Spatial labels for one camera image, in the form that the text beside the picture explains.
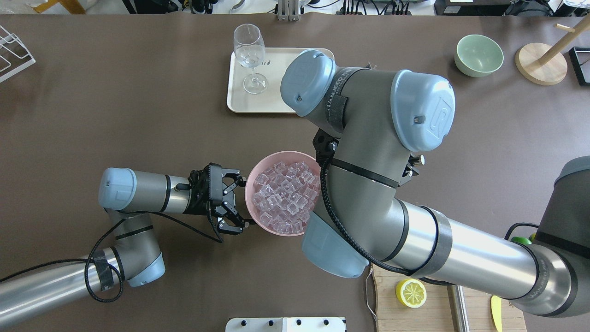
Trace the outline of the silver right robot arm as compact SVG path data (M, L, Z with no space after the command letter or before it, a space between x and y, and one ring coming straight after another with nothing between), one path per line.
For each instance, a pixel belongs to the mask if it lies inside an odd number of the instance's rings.
M436 74L341 67L304 50L282 78L283 101L312 122L319 198L302 240L316 267L343 278L367 265L460 285L546 318L589 312L589 157L567 162L529 244L495 236L418 204L452 194L419 176L455 116L451 83Z

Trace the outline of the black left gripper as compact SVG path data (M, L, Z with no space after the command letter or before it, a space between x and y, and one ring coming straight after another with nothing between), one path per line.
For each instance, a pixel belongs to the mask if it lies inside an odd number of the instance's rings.
M223 179L232 179L224 189ZM226 235L239 235L245 228L255 224L252 218L244 218L223 197L233 193L236 187L245 187L246 178L239 169L223 169L219 164L209 163L202 170L189 173L190 198L184 214L213 216L217 208L217 231Z

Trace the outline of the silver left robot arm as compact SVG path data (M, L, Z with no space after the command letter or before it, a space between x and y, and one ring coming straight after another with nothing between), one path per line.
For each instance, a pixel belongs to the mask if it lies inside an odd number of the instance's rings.
M189 176L108 168L98 202L110 220L105 233L80 258L57 259L1 279L1 326L68 304L83 296L109 303L125 285L139 287L165 274L164 254L152 223L164 217L222 243L252 223L236 209L235 189L245 187L238 169L210 163Z

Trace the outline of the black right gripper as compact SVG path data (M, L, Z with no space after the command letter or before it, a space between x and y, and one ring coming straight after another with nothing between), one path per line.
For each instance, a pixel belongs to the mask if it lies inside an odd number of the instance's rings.
M400 181L395 181L394 179L381 176L380 174L371 172L360 166L355 166L343 160L335 159L334 155L338 144L338 138L334 138L333 136L327 134L324 130L318 129L318 132L316 133L313 139L313 146L316 150L316 162L319 165L322 165L324 162L327 161L329 162L329 164L333 166L339 167L358 176L371 179L372 181L387 186L403 186L404 184L409 182L413 177L419 176L419 171L415 168L417 166L423 166L425 164L425 157L423 155L411 154L402 172Z

